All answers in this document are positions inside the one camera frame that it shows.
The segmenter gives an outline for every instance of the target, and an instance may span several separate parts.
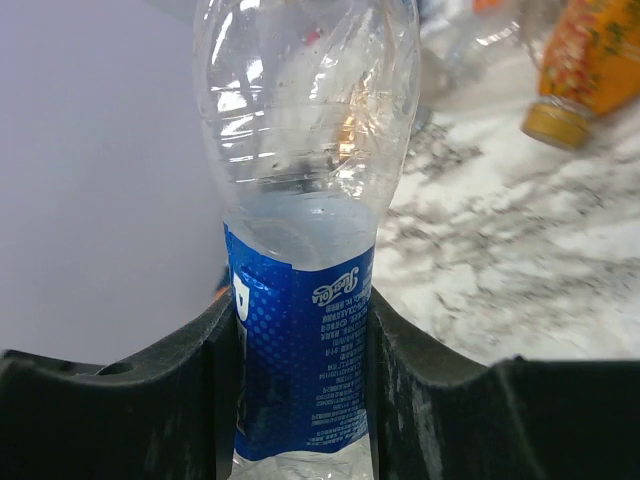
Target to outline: marble countertop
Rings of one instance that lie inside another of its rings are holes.
[[[374,284],[483,363],[640,355],[640,108],[578,154],[519,130],[526,105],[435,115],[409,147]]]

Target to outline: gray wall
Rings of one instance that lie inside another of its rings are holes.
[[[190,61],[190,26],[139,0],[2,2],[0,349],[108,362],[209,303]]]

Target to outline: gray marble vein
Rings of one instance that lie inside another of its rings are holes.
[[[374,283],[407,319],[484,363],[640,355],[640,145],[629,109],[584,152],[499,115],[436,115],[411,142]]]

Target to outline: yellow bottle cap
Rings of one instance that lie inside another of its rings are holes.
[[[522,131],[554,147],[577,149],[590,135],[589,120],[558,105],[536,103],[529,110]]]

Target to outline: blue label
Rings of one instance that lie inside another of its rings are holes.
[[[366,316],[373,247],[326,270],[294,270],[225,226],[244,353],[236,450],[248,460],[333,453],[367,432]]]

